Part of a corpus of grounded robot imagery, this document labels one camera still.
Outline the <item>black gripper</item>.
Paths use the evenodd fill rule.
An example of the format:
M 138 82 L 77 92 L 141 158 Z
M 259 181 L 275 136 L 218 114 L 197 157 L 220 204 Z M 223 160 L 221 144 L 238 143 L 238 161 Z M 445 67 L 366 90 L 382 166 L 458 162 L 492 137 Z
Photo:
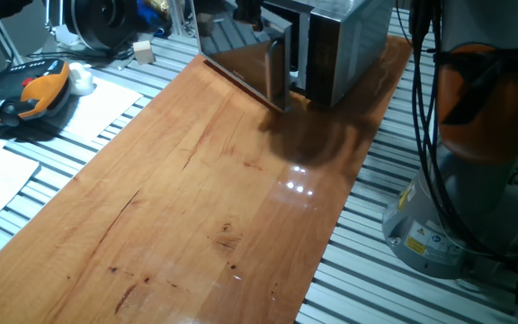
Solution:
M 233 18 L 236 21 L 251 24 L 255 32 L 261 32 L 263 30 L 261 20 L 263 0 L 236 0 L 236 5 Z

